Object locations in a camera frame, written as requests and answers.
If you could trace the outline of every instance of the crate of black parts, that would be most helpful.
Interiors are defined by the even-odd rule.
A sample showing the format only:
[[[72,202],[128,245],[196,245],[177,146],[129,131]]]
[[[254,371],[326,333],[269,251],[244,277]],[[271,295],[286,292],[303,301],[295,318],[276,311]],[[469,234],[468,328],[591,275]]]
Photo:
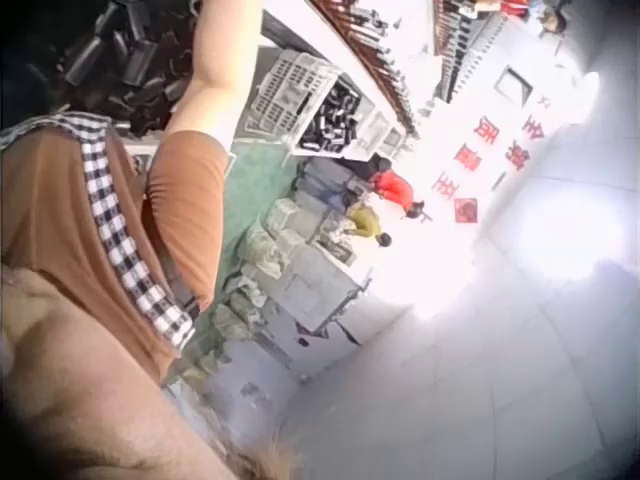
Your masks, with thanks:
[[[262,81],[251,115],[291,150],[342,151],[357,137],[362,98],[340,74],[324,60],[285,50]]]

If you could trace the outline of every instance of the apron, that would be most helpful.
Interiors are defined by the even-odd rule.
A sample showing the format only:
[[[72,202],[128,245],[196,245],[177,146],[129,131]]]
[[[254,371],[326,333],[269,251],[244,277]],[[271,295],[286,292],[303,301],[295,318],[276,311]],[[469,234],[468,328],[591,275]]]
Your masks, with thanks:
[[[91,213],[109,263],[142,316],[181,350],[195,332],[193,321],[199,313],[197,302],[188,294],[182,295],[184,301],[180,301],[174,291],[166,292],[157,284],[140,257],[135,240],[129,235],[109,170],[106,140],[110,125],[108,117],[81,112],[32,118],[0,132],[0,153],[22,136],[44,127],[64,130],[78,141]],[[166,258],[161,264],[164,269]],[[175,277],[175,273],[171,278],[167,276],[169,285],[172,290],[178,290],[173,288],[173,279],[181,284],[179,290],[184,292],[184,282]]]

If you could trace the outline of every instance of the brown sleeve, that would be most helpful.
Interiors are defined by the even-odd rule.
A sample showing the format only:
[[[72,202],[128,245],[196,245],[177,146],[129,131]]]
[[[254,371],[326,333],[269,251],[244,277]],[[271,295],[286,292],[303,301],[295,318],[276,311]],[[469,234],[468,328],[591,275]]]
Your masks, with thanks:
[[[201,310],[213,299],[218,273],[226,164],[216,140],[182,131],[160,144],[149,172],[153,218]]]

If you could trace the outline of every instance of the bright light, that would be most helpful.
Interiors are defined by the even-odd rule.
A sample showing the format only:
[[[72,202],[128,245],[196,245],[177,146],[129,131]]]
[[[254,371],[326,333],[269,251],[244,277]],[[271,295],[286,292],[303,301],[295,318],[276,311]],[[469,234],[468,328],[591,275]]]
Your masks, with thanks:
[[[579,280],[600,260],[616,258],[622,238],[615,212],[604,202],[587,194],[560,194],[526,213],[520,242],[541,273]]]
[[[599,91],[600,75],[597,72],[587,73],[569,101],[567,108],[568,124],[582,124],[589,120],[589,116],[598,99]]]

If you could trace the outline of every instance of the window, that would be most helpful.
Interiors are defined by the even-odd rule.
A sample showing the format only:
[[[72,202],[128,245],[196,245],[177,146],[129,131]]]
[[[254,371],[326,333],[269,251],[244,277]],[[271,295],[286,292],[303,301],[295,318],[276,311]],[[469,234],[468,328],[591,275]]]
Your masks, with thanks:
[[[520,108],[524,107],[533,91],[531,84],[518,75],[511,67],[507,67],[502,73],[496,83],[495,89]]]

